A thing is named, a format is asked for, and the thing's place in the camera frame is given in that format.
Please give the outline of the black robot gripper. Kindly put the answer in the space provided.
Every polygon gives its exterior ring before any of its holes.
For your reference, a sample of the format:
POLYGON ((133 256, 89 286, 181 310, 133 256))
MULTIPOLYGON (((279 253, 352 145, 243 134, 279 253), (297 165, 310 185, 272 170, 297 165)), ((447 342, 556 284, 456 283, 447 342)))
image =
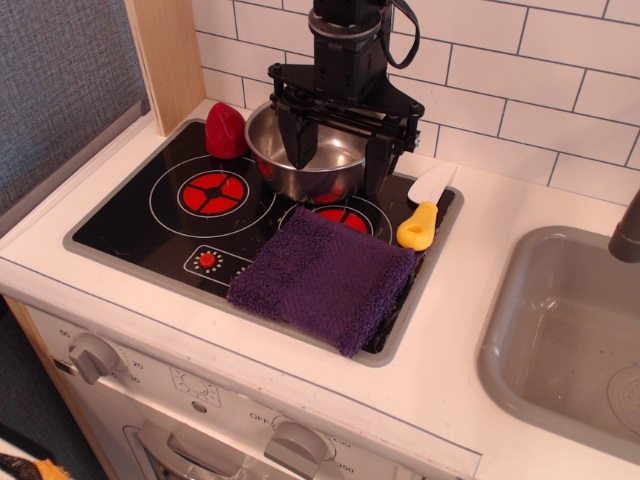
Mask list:
POLYGON ((375 194, 393 173, 398 152, 412 152, 418 143, 417 123, 425 107, 391 84, 387 67, 411 64, 420 31, 406 57, 397 61, 390 52, 388 22, 311 22, 309 28, 313 63, 275 63, 268 70, 287 159, 303 170, 317 152, 322 126, 364 138, 364 189, 375 194))

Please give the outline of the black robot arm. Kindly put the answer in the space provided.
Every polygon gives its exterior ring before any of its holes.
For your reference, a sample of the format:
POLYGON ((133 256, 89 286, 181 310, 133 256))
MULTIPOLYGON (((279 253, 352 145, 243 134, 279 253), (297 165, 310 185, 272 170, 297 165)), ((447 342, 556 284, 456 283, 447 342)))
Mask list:
POLYGON ((421 33, 414 33, 403 60, 394 59, 394 11, 419 23, 404 1, 316 1, 308 14, 313 64, 269 67, 272 106, 287 159, 296 169, 312 160, 321 126, 366 139, 364 188, 369 194, 382 188, 401 154, 415 150, 425 108, 392 85, 387 68, 412 63, 421 33))

